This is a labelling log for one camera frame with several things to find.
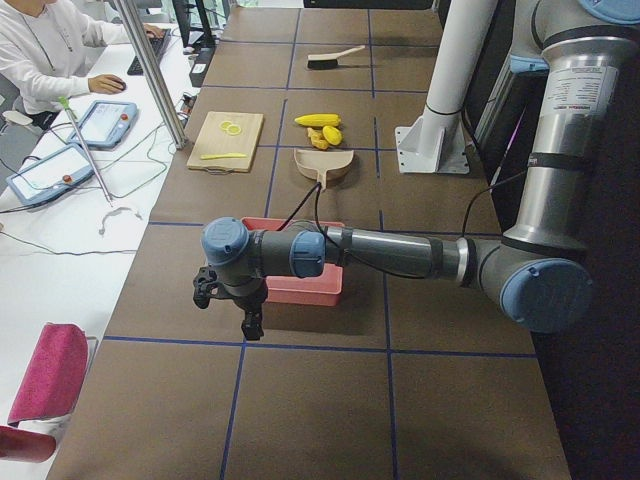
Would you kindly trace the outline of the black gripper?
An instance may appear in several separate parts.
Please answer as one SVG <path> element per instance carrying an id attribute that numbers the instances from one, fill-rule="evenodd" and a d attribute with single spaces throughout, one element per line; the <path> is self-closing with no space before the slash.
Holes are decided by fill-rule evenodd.
<path id="1" fill-rule="evenodd" d="M 228 286 L 235 304 L 245 311 L 241 330 L 246 341 L 260 341 L 264 336 L 262 305 L 268 297 L 265 279 L 250 279 L 243 285 Z"/>

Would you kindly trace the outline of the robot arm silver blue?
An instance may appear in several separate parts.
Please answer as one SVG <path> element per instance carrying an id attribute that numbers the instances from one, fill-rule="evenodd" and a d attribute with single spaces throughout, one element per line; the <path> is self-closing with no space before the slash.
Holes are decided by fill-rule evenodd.
<path id="1" fill-rule="evenodd" d="M 223 217 L 202 233 L 207 263 L 193 281 L 195 304 L 234 302 L 245 314 L 244 337 L 257 340 L 268 277 L 317 277 L 326 264 L 353 260 L 390 275 L 478 289 L 533 332 L 566 328 L 592 299 L 576 232 L 619 70 L 638 49 L 635 1 L 518 2 L 511 69 L 542 70 L 547 79 L 517 219 L 500 240 L 444 241 L 310 221 L 251 231 Z"/>

